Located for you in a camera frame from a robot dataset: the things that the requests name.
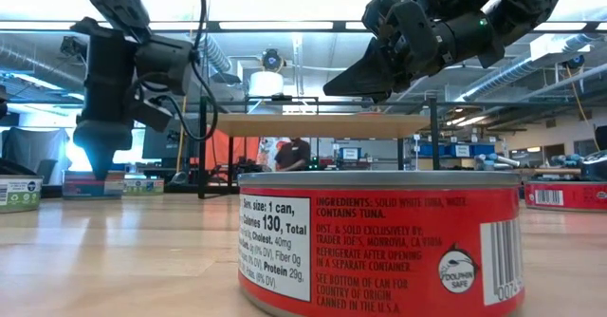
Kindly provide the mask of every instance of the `tuna can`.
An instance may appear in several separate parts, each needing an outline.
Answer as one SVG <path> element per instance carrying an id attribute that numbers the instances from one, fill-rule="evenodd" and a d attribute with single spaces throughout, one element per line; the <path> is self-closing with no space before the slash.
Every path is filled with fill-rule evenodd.
<path id="1" fill-rule="evenodd" d="M 110 171 L 105 180 L 90 171 L 64 172 L 64 199 L 120 199 L 123 191 L 123 171 Z"/>
<path id="2" fill-rule="evenodd" d="M 124 180 L 125 196 L 161 196 L 164 194 L 164 179 L 135 178 Z"/>
<path id="3" fill-rule="evenodd" d="M 513 315 L 520 183 L 502 172 L 241 175 L 241 289 L 281 317 Z"/>
<path id="4" fill-rule="evenodd" d="M 0 214 L 38 209 L 41 190 L 42 177 L 0 176 Z"/>
<path id="5" fill-rule="evenodd" d="M 607 212 L 607 182 L 531 181 L 524 201 L 533 209 Z"/>

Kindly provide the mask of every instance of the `barcode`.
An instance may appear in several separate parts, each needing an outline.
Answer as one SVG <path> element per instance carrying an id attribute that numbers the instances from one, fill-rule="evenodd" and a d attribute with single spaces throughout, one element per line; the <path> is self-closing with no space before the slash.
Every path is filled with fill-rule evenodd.
<path id="1" fill-rule="evenodd" d="M 562 190 L 536 190 L 536 204 L 563 205 Z"/>
<path id="2" fill-rule="evenodd" d="M 504 302 L 523 290 L 519 219 L 481 224 L 485 305 Z"/>
<path id="3" fill-rule="evenodd" d="M 7 204 L 7 191 L 9 190 L 8 184 L 0 184 L 0 205 Z"/>

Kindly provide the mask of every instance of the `red label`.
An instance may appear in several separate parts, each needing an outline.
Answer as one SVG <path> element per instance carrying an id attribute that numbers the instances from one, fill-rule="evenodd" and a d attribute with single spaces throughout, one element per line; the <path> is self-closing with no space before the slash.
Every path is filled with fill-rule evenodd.
<path id="1" fill-rule="evenodd" d="M 276 308 L 504 316 L 524 299 L 516 189 L 241 188 L 240 199 L 239 280 Z"/>
<path id="2" fill-rule="evenodd" d="M 607 184 L 527 183 L 524 193 L 527 206 L 607 210 Z"/>

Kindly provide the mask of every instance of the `wooden platform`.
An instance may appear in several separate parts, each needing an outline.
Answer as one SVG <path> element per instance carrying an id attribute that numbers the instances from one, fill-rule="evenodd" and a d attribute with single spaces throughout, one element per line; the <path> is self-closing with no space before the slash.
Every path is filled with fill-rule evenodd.
<path id="1" fill-rule="evenodd" d="M 607 214 L 523 209 L 522 221 L 524 316 L 605 316 Z M 0 215 L 0 316 L 265 316 L 238 290 L 237 229 L 237 196 Z"/>
<path id="2" fill-rule="evenodd" d="M 231 137 L 391 139 L 409 137 L 429 124 L 429 117 L 418 115 L 222 114 L 217 129 Z"/>

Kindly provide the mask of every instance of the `black shirt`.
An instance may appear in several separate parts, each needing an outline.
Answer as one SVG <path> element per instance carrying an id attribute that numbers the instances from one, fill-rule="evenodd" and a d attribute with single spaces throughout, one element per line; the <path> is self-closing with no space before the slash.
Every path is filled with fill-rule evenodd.
<path id="1" fill-rule="evenodd" d="M 287 168 L 302 159 L 305 160 L 306 165 L 310 161 L 310 144 L 303 140 L 295 140 L 284 144 L 274 158 L 281 169 Z"/>

